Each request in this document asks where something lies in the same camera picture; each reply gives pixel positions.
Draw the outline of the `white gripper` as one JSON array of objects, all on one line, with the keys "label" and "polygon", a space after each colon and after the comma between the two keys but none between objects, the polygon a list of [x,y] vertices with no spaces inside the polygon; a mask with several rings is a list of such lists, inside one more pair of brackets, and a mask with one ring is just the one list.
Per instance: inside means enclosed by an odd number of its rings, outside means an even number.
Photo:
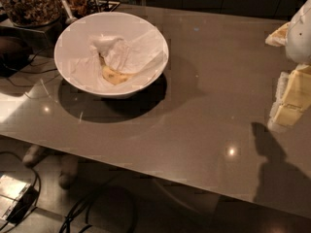
[{"label": "white gripper", "polygon": [[268,129],[285,132],[294,126],[311,106],[311,0],[307,0],[290,23],[269,34],[265,42],[273,47],[285,46],[286,55],[300,63],[289,74],[282,72],[272,105]]}]

